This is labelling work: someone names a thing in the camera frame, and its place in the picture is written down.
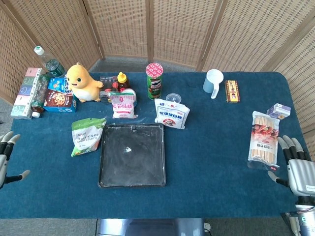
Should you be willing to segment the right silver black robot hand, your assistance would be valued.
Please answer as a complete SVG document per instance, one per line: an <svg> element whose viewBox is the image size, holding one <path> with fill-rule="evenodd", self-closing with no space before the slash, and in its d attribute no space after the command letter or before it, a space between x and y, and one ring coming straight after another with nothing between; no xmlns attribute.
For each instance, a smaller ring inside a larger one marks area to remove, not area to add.
<svg viewBox="0 0 315 236"><path fill-rule="evenodd" d="M278 184L290 188L298 197L315 196L315 163L305 154L296 138L287 135L278 137L278 143L283 150L286 161L288 180L277 177L268 171L270 179Z"/></svg>

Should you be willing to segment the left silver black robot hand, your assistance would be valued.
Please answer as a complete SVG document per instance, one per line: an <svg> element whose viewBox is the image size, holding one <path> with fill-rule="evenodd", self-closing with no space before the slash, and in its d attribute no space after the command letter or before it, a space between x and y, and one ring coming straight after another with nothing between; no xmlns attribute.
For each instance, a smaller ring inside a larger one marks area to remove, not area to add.
<svg viewBox="0 0 315 236"><path fill-rule="evenodd" d="M8 162L13 151L13 147L20 138L20 134L13 135L13 131L7 132L0 137L0 188L5 184L24 180L30 170L25 170L23 173L16 176L7 175Z"/></svg>

